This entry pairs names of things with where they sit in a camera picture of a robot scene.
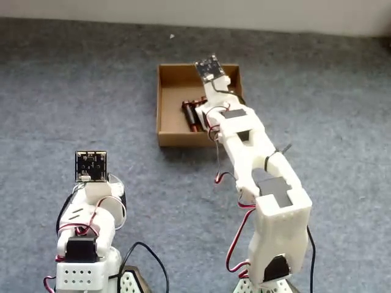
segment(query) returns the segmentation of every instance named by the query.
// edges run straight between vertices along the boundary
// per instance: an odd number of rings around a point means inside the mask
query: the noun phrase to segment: white base
[[[293,293],[286,280],[272,282],[269,286],[255,288],[249,279],[241,279],[233,293]]]
[[[141,289],[137,284],[132,273],[126,272],[121,278],[121,293],[141,293]]]

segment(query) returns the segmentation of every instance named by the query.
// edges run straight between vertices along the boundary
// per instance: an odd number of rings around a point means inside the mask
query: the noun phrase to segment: red wire
[[[80,227],[80,226],[81,226],[81,227],[84,227],[87,231],[88,231],[89,229],[91,229],[91,230],[93,231],[93,233],[94,233],[96,236],[98,236],[98,232],[96,232],[95,229],[92,229],[91,226],[86,225],[86,224],[83,224],[83,223],[68,223],[68,224],[65,224],[65,225],[61,226],[61,227],[59,228],[59,230],[61,230],[61,229],[63,229],[63,228],[66,228],[66,227],[69,227],[69,226],[74,226],[74,227]]]
[[[56,262],[62,262],[65,260],[65,258],[63,256],[60,256],[60,255],[56,255],[56,258],[54,259]]]
[[[238,201],[238,206],[240,208],[245,208],[245,209],[247,209],[247,208],[255,208],[255,204],[242,204],[240,201]]]
[[[248,272],[249,272],[249,271],[248,271],[247,269],[241,271],[241,272],[239,273],[239,275],[238,275],[239,279],[246,279],[246,278],[248,278],[248,277],[249,277]]]
[[[49,284],[48,284],[48,279],[50,280],[53,280],[55,279],[56,277],[52,277],[52,276],[46,276],[43,278],[43,285],[45,287],[45,289],[49,292],[49,293],[54,293],[54,290],[50,288]]]
[[[225,259],[225,267],[227,268],[228,271],[230,271],[231,273],[233,272],[236,272],[238,269],[240,269],[242,266],[245,266],[245,265],[250,265],[250,262],[248,261],[242,261],[240,262],[239,264],[237,264],[235,267],[233,267],[232,269],[230,269],[230,259],[231,259],[231,255],[232,255],[232,252],[233,250],[235,249],[235,246],[236,246],[236,243],[238,242],[239,240],[239,237],[240,237],[240,234],[243,230],[243,227],[244,227],[244,224],[246,224],[247,222],[247,219],[249,218],[249,216],[251,215],[252,212],[254,212],[255,209],[251,209],[250,211],[247,211],[246,214],[244,215],[244,218],[243,218],[243,221],[242,223],[240,224],[239,226],[239,229],[238,231],[236,232],[236,235],[235,237],[233,238],[233,242],[230,246],[230,249],[228,250],[228,253],[227,253],[227,258]]]

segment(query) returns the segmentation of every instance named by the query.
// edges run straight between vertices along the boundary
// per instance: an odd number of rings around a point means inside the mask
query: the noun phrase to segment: white wall
[[[391,32],[391,0],[0,0],[0,16],[341,35]]]

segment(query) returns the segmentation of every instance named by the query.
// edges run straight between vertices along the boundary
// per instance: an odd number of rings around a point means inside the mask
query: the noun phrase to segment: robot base
[[[240,279],[233,293],[299,293],[287,280],[272,283],[267,288],[255,288],[249,279]]]

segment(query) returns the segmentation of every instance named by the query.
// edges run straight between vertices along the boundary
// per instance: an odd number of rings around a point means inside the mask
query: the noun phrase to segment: white plastic part
[[[91,224],[91,227],[98,233],[97,254],[101,258],[105,257],[112,244],[115,228],[122,226],[126,220],[126,212],[123,212],[124,207],[121,202],[125,187],[122,182],[82,183],[75,188],[77,187],[80,189],[61,217],[60,227],[66,224],[88,225],[98,201],[107,197],[101,202],[100,207],[96,208],[96,215]],[[75,236],[75,227],[70,225],[60,229],[59,232],[57,254],[65,256],[68,239]]]
[[[111,195],[111,188],[108,182],[88,182],[84,188],[86,192],[86,202],[96,205],[98,200]]]
[[[66,224],[88,224],[95,207],[89,204],[70,204],[63,216],[61,217],[60,227]],[[96,209],[96,216],[93,218],[91,225],[98,233],[97,237],[97,254],[99,257],[105,257],[115,234],[114,218],[112,214],[104,208]],[[75,236],[75,228],[68,226],[63,230],[60,229],[60,238],[57,242],[57,254],[65,256],[65,249],[69,237]]]
[[[267,286],[257,288],[248,279],[241,279],[233,293],[293,293],[286,280],[271,282]]]
[[[238,97],[217,90],[228,90],[229,78],[222,76],[204,84],[207,103],[196,108],[203,128],[205,117],[210,126],[218,125],[218,141],[223,144],[234,168],[239,197],[256,204],[255,232],[249,245],[248,267],[251,282],[264,285],[264,274],[274,257],[284,255],[290,273],[301,269],[308,245],[307,223],[312,202],[285,156],[278,152],[265,132],[265,127],[253,109],[241,104]],[[241,110],[245,115],[225,118],[221,113]],[[246,132],[242,140],[238,133]],[[260,189],[252,177],[256,168],[265,169],[274,177],[282,177],[290,186],[287,196],[292,205],[280,207],[273,194],[260,197]]]
[[[57,264],[58,290],[103,290],[108,282],[104,261],[93,264],[60,262]]]
[[[263,283],[266,267],[278,255],[284,255],[291,274],[301,270],[312,204],[304,189],[287,193],[292,205],[284,208],[279,207],[273,195],[256,199],[255,231],[249,245],[249,276],[253,284]]]
[[[139,285],[131,272],[125,272],[121,278],[121,293],[141,293]]]
[[[117,293],[117,279],[109,280],[109,276],[118,274],[120,264],[120,253],[114,247],[110,248],[107,258],[93,264],[59,262],[56,292]]]

